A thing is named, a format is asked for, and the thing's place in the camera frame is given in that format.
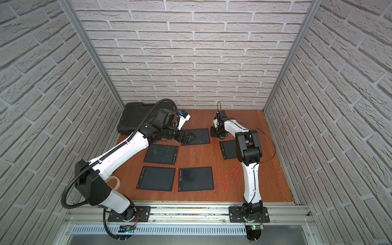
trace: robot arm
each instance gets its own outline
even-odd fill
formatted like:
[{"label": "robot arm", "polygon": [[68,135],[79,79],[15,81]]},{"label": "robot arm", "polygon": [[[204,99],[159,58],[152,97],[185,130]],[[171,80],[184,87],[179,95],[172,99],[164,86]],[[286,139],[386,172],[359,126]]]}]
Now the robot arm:
[{"label": "robot arm", "polygon": [[236,154],[241,162],[245,181],[242,213],[248,221],[254,220],[263,210],[258,178],[259,163],[263,152],[258,133],[254,129],[243,127],[235,119],[227,117],[225,111],[218,111],[213,122],[212,137],[222,138],[230,133],[236,138]]},{"label": "robot arm", "polygon": [[[105,180],[129,158],[162,138],[175,139],[183,144],[189,143],[191,132],[181,128],[190,117],[186,111],[174,114],[170,110],[160,109],[156,118],[142,124],[139,131],[108,152],[88,162],[80,160],[76,163],[75,178],[69,186],[76,184],[76,189],[86,199],[85,204],[98,205],[110,212],[118,213],[124,221],[131,220],[135,215],[133,202],[111,189]],[[69,188],[66,188],[63,193],[62,205],[65,208],[74,208],[75,205],[68,205],[64,201],[68,191]]]}]

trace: drawing tablet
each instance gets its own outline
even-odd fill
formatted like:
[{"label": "drawing tablet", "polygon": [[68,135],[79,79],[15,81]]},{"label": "drawing tablet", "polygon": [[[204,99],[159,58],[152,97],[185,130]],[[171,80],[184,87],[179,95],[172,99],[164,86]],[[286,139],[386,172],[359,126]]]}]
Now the drawing tablet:
[{"label": "drawing tablet", "polygon": [[221,141],[219,144],[221,146],[223,159],[227,160],[237,158],[235,140]]},{"label": "drawing tablet", "polygon": [[186,145],[206,145],[211,144],[210,140],[210,132],[208,129],[190,129],[191,133],[193,133],[196,138],[193,139],[193,135],[191,135],[191,141]]},{"label": "drawing tablet", "polygon": [[175,165],[178,146],[152,144],[146,150],[143,162]]},{"label": "drawing tablet", "polygon": [[180,169],[178,192],[214,190],[212,167]]},{"label": "drawing tablet", "polygon": [[136,189],[172,191],[175,175],[175,168],[143,166]]}]

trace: brick wall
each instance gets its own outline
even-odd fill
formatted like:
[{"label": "brick wall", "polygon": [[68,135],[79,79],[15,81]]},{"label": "brick wall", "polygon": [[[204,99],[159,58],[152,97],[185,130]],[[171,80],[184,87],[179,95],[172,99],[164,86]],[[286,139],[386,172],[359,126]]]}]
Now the brick wall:
[{"label": "brick wall", "polygon": [[310,1],[72,0],[124,103],[262,109]]},{"label": "brick wall", "polygon": [[120,109],[58,2],[0,3],[0,33],[0,243],[51,244]]},{"label": "brick wall", "polygon": [[266,111],[324,243],[391,244],[391,2],[324,0]]}]

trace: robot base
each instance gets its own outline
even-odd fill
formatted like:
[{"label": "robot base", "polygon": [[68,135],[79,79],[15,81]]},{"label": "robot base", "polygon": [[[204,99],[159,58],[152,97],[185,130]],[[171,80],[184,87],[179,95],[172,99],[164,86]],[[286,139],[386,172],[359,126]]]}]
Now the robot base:
[{"label": "robot base", "polygon": [[[269,223],[269,215],[268,215],[268,210],[266,207],[263,207],[262,214],[260,214],[260,217],[256,220],[246,220],[244,216],[242,215],[241,212],[242,207],[238,206],[231,206],[229,207],[229,215],[230,215],[230,223]],[[245,230],[247,234],[247,239],[249,241],[255,241],[260,238],[261,235],[261,225],[245,225]]]},{"label": "robot base", "polygon": [[[135,206],[136,212],[139,213],[139,221],[138,222],[147,222],[148,218],[150,216],[150,206]],[[129,221],[129,222],[135,222],[136,220],[134,219],[136,215]],[[107,219],[108,222],[124,222],[119,214],[117,213],[112,213],[109,214],[109,217]]]}]

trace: wooden board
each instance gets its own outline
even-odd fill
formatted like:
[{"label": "wooden board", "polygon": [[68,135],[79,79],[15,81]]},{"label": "wooden board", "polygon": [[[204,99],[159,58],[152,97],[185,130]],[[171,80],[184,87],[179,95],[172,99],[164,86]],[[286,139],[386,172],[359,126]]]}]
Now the wooden board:
[{"label": "wooden board", "polygon": [[[216,110],[186,110],[191,118],[184,125],[184,129],[210,128],[212,120],[215,117]],[[259,110],[225,110],[226,115],[235,118],[241,125],[247,128],[259,128],[269,137],[270,132],[267,127],[262,111]],[[124,140],[127,136],[121,135],[118,142]],[[272,142],[261,132],[259,132],[260,143],[263,151],[261,161],[265,161],[274,155],[274,146]],[[233,140],[234,137],[229,135],[224,140]],[[210,145],[180,146],[174,140],[158,144],[178,145],[178,157],[174,167],[209,167],[215,168],[215,181],[217,183],[216,191],[199,191],[199,192],[159,192],[136,190],[136,185],[143,166],[161,166],[173,167],[172,165],[162,165],[154,163],[142,163],[145,150],[140,151],[131,159],[121,165],[113,175],[121,180],[118,192],[126,195],[131,200],[137,201],[239,201],[242,202],[244,193],[244,178],[242,167],[234,182],[232,179],[234,173],[225,177],[227,193],[223,187],[221,172],[226,175],[239,164],[237,159],[224,160],[220,150],[219,139],[214,138],[214,143]],[[281,168],[277,155],[259,167],[259,185],[260,194],[263,202],[293,202],[287,180]]]}]

